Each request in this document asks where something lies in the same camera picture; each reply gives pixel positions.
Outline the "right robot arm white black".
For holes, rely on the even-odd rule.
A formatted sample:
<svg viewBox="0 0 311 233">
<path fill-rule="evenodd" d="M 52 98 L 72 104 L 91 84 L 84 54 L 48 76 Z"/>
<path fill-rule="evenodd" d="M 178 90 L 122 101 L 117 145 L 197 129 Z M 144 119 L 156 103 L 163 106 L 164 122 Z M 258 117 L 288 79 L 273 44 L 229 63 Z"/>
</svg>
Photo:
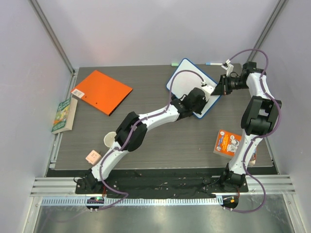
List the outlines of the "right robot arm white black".
<svg viewBox="0 0 311 233">
<path fill-rule="evenodd" d="M 234 157 L 220 176 L 219 186 L 229 192 L 245 183 L 247 166 L 260 141 L 275 128 L 282 102 L 274 99 L 266 83 L 266 71 L 257 68 L 257 63 L 247 62 L 242 72 L 232 77 L 228 71 L 221 75 L 213 95 L 229 95 L 233 90 L 248 89 L 251 100 L 242 116 L 242 138 Z"/>
</svg>

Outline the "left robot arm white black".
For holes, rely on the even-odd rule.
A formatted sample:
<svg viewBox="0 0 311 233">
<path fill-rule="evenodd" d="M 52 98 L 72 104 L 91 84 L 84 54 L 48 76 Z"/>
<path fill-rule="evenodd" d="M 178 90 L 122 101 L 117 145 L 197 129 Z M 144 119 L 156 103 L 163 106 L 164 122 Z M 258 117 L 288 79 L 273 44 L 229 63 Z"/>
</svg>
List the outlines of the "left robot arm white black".
<svg viewBox="0 0 311 233">
<path fill-rule="evenodd" d="M 209 97 L 210 94 L 203 88 L 195 87 L 181 98 L 173 97 L 167 106 L 156 111 L 141 115 L 130 112 L 117 128 L 110 149 L 80 180 L 80 186 L 94 194 L 100 193 L 103 181 L 111 170 L 121 158 L 141 146 L 148 131 L 190 117 L 194 113 L 201 114 Z"/>
</svg>

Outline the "blue framed whiteboard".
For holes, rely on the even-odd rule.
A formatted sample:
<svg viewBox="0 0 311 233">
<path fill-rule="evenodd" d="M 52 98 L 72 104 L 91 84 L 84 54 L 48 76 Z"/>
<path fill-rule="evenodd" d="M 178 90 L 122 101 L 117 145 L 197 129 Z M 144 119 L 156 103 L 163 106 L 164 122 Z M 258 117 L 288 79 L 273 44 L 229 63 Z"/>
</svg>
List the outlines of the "blue framed whiteboard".
<svg viewBox="0 0 311 233">
<path fill-rule="evenodd" d="M 166 88 L 170 90 L 171 82 L 174 77 L 174 75 L 181 71 L 181 70 L 191 70 L 195 73 L 199 74 L 207 85 L 211 85 L 213 87 L 217 86 L 217 82 L 213 80 L 211 77 L 209 77 L 206 73 L 204 73 L 197 65 L 195 65 L 193 62 L 191 62 L 188 58 L 182 59 L 182 61 L 179 63 L 177 69 L 171 76 L 171 78 L 168 80 L 166 84 Z M 196 74 L 193 74 L 191 72 L 182 72 L 177 75 L 177 77 L 174 79 L 173 87 L 172 87 L 172 94 L 175 95 L 178 98 L 181 98 L 184 94 L 188 94 L 193 88 L 195 87 L 201 87 L 202 80 L 199 78 Z M 213 95 L 209 98 L 207 104 L 203 108 L 201 114 L 194 115 L 197 118 L 203 118 L 205 114 L 213 107 L 213 105 L 219 100 L 220 95 L 216 96 Z"/>
</svg>

